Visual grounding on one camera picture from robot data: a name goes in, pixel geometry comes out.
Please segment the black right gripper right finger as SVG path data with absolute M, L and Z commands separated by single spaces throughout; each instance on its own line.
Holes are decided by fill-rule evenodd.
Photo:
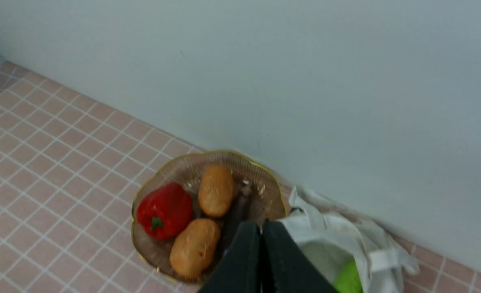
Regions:
M 262 227 L 263 293 L 336 293 L 337 289 L 303 254 L 279 221 Z

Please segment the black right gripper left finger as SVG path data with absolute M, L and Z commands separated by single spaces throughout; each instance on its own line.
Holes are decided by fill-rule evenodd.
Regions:
M 243 222 L 233 243 L 200 293 L 259 293 L 261 230 L 258 224 Z

